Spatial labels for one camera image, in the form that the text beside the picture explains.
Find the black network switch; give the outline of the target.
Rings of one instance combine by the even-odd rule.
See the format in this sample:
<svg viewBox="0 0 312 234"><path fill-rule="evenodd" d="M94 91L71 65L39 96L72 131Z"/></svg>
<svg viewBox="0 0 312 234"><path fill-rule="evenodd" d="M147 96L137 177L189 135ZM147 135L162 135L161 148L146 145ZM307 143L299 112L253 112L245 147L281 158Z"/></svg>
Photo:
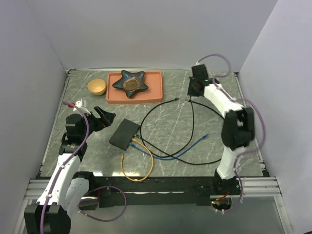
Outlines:
<svg viewBox="0 0 312 234"><path fill-rule="evenodd" d="M126 151L139 128L140 125L124 118L109 139L109 143Z"/></svg>

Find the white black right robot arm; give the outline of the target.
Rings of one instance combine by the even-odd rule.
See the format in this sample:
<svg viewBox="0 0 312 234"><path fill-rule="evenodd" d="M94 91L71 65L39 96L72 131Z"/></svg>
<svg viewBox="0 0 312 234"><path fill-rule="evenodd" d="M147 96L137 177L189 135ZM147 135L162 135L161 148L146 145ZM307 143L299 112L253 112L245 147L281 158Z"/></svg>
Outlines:
<svg viewBox="0 0 312 234"><path fill-rule="evenodd" d="M239 104L215 78L210 78L204 64L192 67L188 95L206 98L224 118L221 131L224 151L213 182L214 191L222 195L235 184L238 159L254 140L254 111Z"/></svg>

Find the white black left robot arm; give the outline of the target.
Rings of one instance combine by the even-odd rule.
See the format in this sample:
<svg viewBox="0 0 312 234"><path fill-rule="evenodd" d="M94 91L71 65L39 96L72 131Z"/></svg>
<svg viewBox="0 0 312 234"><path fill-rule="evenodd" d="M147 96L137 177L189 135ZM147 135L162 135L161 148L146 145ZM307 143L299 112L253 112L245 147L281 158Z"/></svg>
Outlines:
<svg viewBox="0 0 312 234"><path fill-rule="evenodd" d="M93 132L112 125L116 114L94 107L95 117L86 108L66 102L74 109L65 122L66 132L61 139L56 168L41 196L24 210L26 230L29 234L68 234L71 215L77 210L81 198L96 192L92 172L79 172L87 149L86 140Z"/></svg>

